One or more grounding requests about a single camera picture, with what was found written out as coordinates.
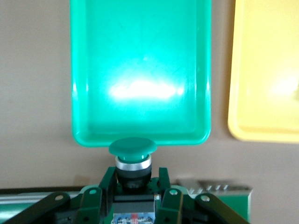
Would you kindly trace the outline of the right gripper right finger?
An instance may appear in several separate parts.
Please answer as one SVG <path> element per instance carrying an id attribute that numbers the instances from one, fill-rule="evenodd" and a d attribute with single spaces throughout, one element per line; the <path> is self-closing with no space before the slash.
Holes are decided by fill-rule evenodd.
<path id="1" fill-rule="evenodd" d="M 217 196 L 203 193 L 191 198 L 173 188 L 167 168 L 159 168 L 158 186 L 162 202 L 156 224 L 247 224 L 248 221 Z"/>

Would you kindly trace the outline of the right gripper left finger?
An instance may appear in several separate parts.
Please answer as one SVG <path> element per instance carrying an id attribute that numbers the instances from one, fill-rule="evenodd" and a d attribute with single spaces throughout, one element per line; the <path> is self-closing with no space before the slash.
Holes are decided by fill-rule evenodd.
<path id="1" fill-rule="evenodd" d="M 6 224 L 101 224 L 109 215 L 116 187 L 115 167 L 99 185 L 87 186 L 76 197 L 54 192 L 11 217 Z"/>

